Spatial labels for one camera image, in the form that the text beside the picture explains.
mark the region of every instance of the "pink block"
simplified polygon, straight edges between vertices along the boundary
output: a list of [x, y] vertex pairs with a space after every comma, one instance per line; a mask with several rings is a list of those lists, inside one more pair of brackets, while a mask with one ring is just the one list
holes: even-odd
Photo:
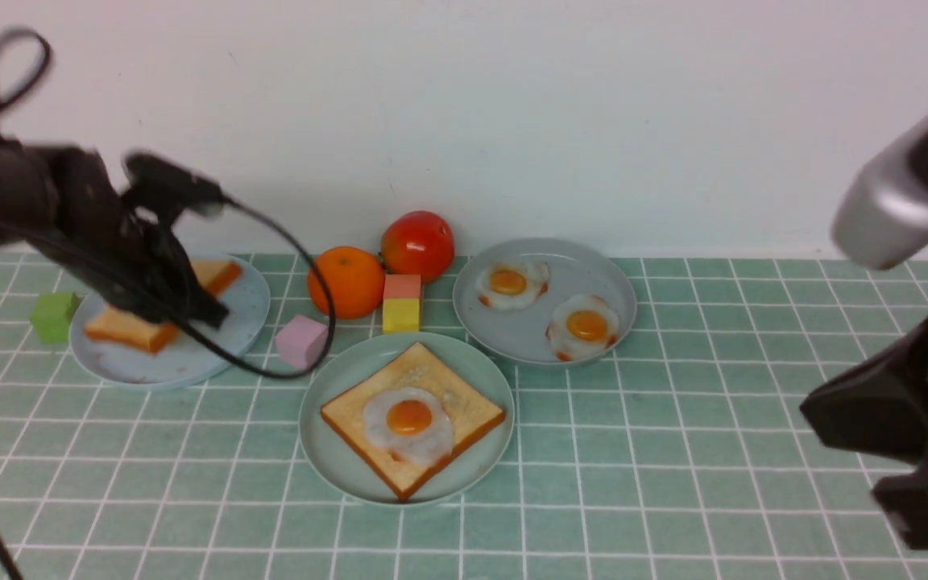
[[321, 355], [328, 326], [297, 315], [274, 337], [281, 360], [292, 367], [306, 368]]
[[383, 300], [395, 298], [421, 299], [421, 277], [419, 275], [386, 275], [386, 293]]

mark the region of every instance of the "teal plate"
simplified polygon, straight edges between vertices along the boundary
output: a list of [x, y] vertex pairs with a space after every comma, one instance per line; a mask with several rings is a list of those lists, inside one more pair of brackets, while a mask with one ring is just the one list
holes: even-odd
[[[195, 254], [196, 260], [231, 260], [242, 267], [242, 275], [221, 294], [220, 301], [231, 311], [220, 329], [194, 323], [207, 338], [222, 349], [242, 357], [260, 335], [270, 308], [267, 280], [248, 264], [225, 254]], [[143, 353], [112, 342], [92, 342], [85, 336], [85, 324], [106, 309], [98, 294], [81, 302], [70, 323], [70, 346], [74, 358], [86, 371], [107, 385], [141, 392], [164, 390], [202, 383], [231, 363], [211, 353], [187, 334], [181, 334], [157, 355]]]
[[[389, 364], [409, 346], [420, 342], [475, 390], [506, 412], [500, 426], [461, 453], [428, 480], [408, 502], [400, 502], [371, 467], [324, 419], [321, 406]], [[321, 368], [303, 397], [299, 411], [299, 441], [317, 473], [339, 491], [365, 503], [423, 506], [443, 502], [482, 480], [511, 443], [515, 401], [511, 385], [492, 360], [466, 342], [433, 333], [384, 334], [351, 346]]]
[[[538, 260], [549, 265], [549, 290], [526, 309], [495, 311], [479, 302], [475, 281], [501, 261]], [[553, 310], [575, 294], [594, 294], [607, 301], [619, 319], [618, 341], [586, 358], [557, 360], [546, 341]], [[607, 356], [636, 322], [636, 292], [615, 262], [589, 247], [555, 238], [522, 238], [490, 247], [468, 261], [454, 282], [454, 312], [479, 345], [512, 363], [528, 367], [565, 368]]]

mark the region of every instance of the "red tomato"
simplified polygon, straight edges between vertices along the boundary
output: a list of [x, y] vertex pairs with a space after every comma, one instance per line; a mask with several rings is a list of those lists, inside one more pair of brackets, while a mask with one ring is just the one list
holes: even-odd
[[454, 232], [431, 212], [410, 212], [382, 236], [382, 258], [390, 274], [420, 276], [430, 284], [454, 261]]

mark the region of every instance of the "yellow block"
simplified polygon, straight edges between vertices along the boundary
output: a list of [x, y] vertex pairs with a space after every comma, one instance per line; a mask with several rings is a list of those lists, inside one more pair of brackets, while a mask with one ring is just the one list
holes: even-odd
[[390, 298], [382, 303], [382, 333], [416, 333], [421, 330], [421, 301]]

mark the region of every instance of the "toast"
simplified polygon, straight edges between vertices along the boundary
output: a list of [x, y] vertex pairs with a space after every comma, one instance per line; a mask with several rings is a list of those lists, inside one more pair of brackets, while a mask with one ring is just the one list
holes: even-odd
[[[199, 285], [214, 298], [242, 275], [238, 264], [224, 260], [192, 261], [192, 270]], [[151, 324], [114, 307], [106, 307], [103, 313], [85, 324], [85, 336], [92, 342], [119, 342], [152, 355], [162, 351], [177, 334], [177, 328], [170, 323]]]
[[[387, 390], [416, 387], [441, 401], [453, 426], [453, 451], [433, 466], [419, 466], [372, 445], [364, 434], [364, 405]], [[393, 359], [357, 386], [321, 407], [321, 418], [371, 466], [400, 502], [406, 502], [428, 480], [445, 469], [458, 455], [503, 422], [506, 414], [450, 370], [420, 342]]]

